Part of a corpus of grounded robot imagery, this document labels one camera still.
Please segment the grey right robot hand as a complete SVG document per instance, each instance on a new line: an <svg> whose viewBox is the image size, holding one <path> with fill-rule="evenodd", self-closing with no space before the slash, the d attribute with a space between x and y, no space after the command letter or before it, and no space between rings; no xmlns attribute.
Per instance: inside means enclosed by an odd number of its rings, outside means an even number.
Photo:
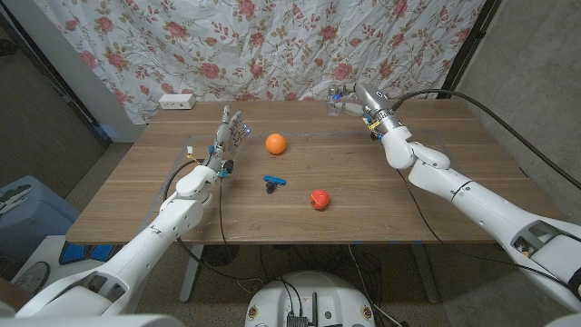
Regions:
<svg viewBox="0 0 581 327"><path fill-rule="evenodd" d="M343 99L349 94L355 94L360 104L344 102ZM337 101L336 107L349 115L362 118L376 134L383 135L402 126L389 107L388 97L371 84L344 84L333 99Z"/></svg>

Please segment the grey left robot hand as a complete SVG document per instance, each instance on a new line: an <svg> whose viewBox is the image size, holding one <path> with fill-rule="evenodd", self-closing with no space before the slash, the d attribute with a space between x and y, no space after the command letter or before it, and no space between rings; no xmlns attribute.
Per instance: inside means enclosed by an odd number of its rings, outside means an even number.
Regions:
<svg viewBox="0 0 581 327"><path fill-rule="evenodd" d="M225 105L222 112L222 121L218 126L209 155L203 164L215 172L233 169L233 157L242 140L249 135L251 129L244 122L241 111L234 114L231 108Z"/></svg>

